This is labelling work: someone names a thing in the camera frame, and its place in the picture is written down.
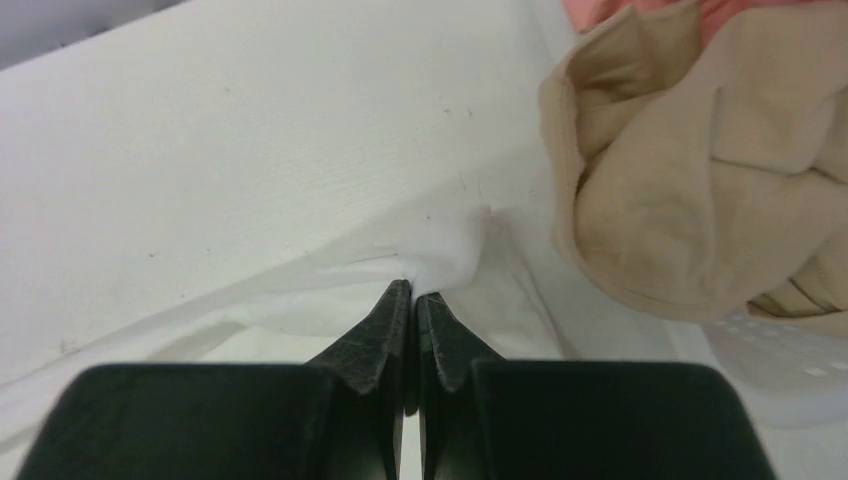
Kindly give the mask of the white printed t shirt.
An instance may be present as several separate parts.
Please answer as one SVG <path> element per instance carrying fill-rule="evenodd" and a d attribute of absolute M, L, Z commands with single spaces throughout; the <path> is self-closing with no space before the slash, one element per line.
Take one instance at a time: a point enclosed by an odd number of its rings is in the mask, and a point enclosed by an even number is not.
<path fill-rule="evenodd" d="M 57 396 L 110 363 L 301 362 L 362 320 L 394 280 L 443 295 L 496 352 L 566 359 L 506 218 L 479 206 L 378 227 L 99 338 L 1 388 L 1 473 L 10 476 Z"/>

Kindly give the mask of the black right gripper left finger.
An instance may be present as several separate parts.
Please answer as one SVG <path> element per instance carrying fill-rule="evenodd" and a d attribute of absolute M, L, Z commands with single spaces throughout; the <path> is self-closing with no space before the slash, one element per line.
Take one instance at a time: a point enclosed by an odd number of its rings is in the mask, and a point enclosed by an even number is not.
<path fill-rule="evenodd" d="M 21 479 L 395 479 L 409 283 L 293 364 L 112 364 L 65 389 Z"/>

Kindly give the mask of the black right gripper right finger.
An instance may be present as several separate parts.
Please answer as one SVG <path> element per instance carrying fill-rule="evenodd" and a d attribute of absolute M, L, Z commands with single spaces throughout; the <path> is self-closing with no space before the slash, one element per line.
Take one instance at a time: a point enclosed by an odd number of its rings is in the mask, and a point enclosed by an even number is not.
<path fill-rule="evenodd" d="M 696 364 L 508 360 L 416 304 L 427 479 L 771 479 L 736 391 Z"/>

